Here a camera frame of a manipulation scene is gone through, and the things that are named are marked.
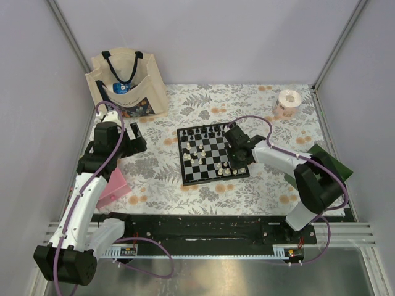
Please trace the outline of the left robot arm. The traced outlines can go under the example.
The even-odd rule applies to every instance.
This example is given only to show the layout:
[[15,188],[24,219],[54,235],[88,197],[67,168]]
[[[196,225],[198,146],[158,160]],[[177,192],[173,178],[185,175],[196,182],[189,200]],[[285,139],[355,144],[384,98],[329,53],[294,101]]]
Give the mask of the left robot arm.
[[96,125],[94,139],[78,161],[75,187],[65,214],[47,245],[35,249],[33,258],[48,281],[88,285],[105,251],[116,240],[126,244],[134,236],[133,227],[118,218],[111,218],[88,235],[94,210],[118,160],[147,149],[136,123],[123,132],[119,128],[113,121]]

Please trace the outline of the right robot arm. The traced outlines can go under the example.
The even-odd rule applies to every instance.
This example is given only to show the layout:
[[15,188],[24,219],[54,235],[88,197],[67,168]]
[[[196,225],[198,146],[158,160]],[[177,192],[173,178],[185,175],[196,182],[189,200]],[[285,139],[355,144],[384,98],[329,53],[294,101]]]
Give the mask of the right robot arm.
[[325,212],[347,189],[330,155],[325,151],[315,154],[297,153],[270,143],[263,136],[249,137],[240,126],[229,124],[224,136],[230,166],[246,168],[252,163],[269,165],[292,176],[296,182],[300,201],[281,228],[281,237],[295,244],[303,236],[303,228]]

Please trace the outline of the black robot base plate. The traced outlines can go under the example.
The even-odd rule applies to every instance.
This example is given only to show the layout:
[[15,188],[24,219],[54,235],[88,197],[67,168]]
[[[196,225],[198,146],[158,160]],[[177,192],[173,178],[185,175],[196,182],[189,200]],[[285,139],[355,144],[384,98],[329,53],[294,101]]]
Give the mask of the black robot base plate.
[[314,227],[293,231],[283,216],[95,214],[125,223],[124,237],[144,237],[164,246],[171,256],[272,255],[274,245],[314,245]]

